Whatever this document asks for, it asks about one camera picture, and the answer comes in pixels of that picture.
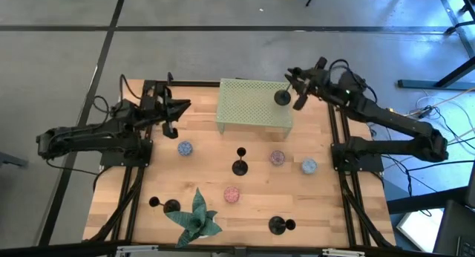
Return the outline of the white flat panel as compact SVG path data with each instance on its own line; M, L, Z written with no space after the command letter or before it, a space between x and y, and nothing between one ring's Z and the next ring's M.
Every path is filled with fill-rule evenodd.
M396 225L396 229L419 250L432 253L442 216L442 209L408 212Z

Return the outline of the black desk frame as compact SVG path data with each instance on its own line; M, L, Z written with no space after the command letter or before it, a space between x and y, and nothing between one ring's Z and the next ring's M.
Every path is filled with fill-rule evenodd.
M475 89L475 82L460 82L463 77L475 71L475 49L462 30L466 26L475 26L475 0L462 0L463 5L457 13L452 11L448 0L440 1L452 22L452 25L442 34L450 36L456 33L469 56L469 60L438 81L400 79L396 83L399 88L448 91L472 91Z

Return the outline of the green perforated metal shelf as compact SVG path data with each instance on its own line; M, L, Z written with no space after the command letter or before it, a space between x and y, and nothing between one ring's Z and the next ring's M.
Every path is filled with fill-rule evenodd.
M281 128L288 137L293 127L288 105L279 105L274 95L285 90L285 82L250 79L220 80L216 112L217 129L224 133L227 124Z

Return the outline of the maroon patterned candle tin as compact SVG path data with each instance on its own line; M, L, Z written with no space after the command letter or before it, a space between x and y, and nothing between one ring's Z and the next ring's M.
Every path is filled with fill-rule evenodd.
M286 156L280 150L274 150L269 156L270 162L274 166L281 166L285 163Z

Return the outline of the black candle stick holder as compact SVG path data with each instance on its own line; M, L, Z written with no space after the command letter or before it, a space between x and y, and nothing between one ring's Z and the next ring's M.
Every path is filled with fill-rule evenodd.
M274 94L274 101L280 106L289 105L292 99L290 91L292 90L292 84L288 84L285 89L277 90Z
M175 199L170 199L162 203L157 196L153 196L149 199L148 204L151 207L161 206L164 213L179 212L181 210L180 202Z
M294 230L296 223L292 219L284 220L280 216L273 216L269 219L269 230L274 235L282 235L286 230Z
M248 172L248 164L245 160L243 160L245 154L246 149L244 147L240 147L237 149L237 155L239 159L232 164L232 171L237 176L243 176Z

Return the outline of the teal patterned candle tin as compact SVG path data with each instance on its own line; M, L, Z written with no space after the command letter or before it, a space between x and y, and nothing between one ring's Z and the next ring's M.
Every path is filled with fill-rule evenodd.
M301 164L301 170L306 175L314 174L318 164L312 158L304 158Z

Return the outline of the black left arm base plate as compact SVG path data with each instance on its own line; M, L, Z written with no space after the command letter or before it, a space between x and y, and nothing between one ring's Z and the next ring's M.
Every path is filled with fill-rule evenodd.
M106 152L102 154L101 166L146 167L151 161L153 149L152 140L141 140L137 153L125 155L121 152Z

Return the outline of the blue patterned candle tin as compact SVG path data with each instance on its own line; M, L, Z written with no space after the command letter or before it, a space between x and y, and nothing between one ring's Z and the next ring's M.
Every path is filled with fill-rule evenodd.
M193 152L193 146L189 141L179 142L177 151L181 156L189 156Z

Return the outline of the pink patterned candle tin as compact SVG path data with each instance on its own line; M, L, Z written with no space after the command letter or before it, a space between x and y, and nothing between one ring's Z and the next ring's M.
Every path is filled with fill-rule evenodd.
M240 191L235 186L229 186L224 190L223 197L227 203L236 203L239 201Z

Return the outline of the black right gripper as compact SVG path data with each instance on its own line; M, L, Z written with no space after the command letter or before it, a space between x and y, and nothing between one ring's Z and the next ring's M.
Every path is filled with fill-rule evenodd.
M293 88L300 88L301 79L303 80L302 97L313 95L318 98L330 98L333 87L330 82L330 71L325 68L326 65L327 59L321 56L313 68L306 70L301 70L299 67L288 68L290 74L285 74L285 77Z

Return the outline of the black aluminium table frame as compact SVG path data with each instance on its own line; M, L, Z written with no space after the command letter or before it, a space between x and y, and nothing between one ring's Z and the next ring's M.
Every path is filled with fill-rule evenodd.
M180 140L191 142L193 152L182 157L176 140L165 138L159 128L151 132L151 162L145 168L140 196L123 216L120 238L135 244L175 245L183 228L169 220L161 206L151 207L148 201L153 196L162 202L175 199L188 212L198 188L207 207L217 211L215 221L223 230L197 239L198 245L348 247L370 243L341 196L341 176L330 154L331 144L346 131L367 137L365 125L342 123L326 103L311 99L294 113L288 137L276 128L258 126L227 126L220 133L217 82L174 82L171 90L175 98L191 100L177 129ZM246 149L243 160L249 167L243 176L232 171L240 147ZM270 162L274 150L285 154L283 165ZM301 170L307 157L318 164L311 175ZM239 201L233 204L223 197L229 186L240 191ZM294 220L296 228L272 234L268 223L273 216Z

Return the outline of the black laptop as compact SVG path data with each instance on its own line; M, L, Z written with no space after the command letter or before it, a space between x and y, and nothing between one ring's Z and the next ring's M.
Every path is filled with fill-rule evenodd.
M475 257L475 211L448 201L433 252L454 257Z

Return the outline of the grey floor object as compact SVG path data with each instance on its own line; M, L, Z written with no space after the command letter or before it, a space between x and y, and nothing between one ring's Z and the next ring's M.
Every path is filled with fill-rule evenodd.
M28 161L12 156L10 154L6 154L4 152L0 152L0 167L2 167L4 164L10 164L18 167L26 167Z

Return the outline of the black floor beam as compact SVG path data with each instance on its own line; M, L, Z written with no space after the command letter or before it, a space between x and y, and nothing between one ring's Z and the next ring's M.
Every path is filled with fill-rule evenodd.
M467 191L468 187L464 186L441 192L395 199L387 202L387 208L392 215L426 209L438 209L444 207L448 201L456 201L463 204Z

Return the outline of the green snake plant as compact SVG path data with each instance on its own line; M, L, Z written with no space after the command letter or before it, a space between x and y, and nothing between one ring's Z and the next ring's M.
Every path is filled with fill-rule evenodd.
M192 212L167 212L166 217L183 228L177 240L176 248L187 246L190 242L203 236L217 235L223 230L214 221L217 211L207 210L207 205L200 190L196 192L192 201Z

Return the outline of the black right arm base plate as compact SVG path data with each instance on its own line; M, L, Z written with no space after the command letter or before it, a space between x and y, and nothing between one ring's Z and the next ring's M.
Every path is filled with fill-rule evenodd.
M343 143L330 147L334 169L340 172L382 172L384 170L379 154L365 154L360 157L347 151Z

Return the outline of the silver metal bracket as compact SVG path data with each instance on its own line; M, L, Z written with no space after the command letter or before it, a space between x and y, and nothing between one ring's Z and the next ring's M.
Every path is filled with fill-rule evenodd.
M327 248L322 250L323 257L365 257L365 253L355 250Z
M127 245L117 248L115 257L130 257L132 253L145 253L158 251L158 245Z

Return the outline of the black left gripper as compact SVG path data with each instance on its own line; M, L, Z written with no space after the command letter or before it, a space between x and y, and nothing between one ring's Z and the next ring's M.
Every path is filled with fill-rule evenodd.
M165 122L169 128L172 128L171 122L178 121L190 105L191 100L171 99L171 90L166 85L158 81L146 80L140 100L139 127L145 128Z

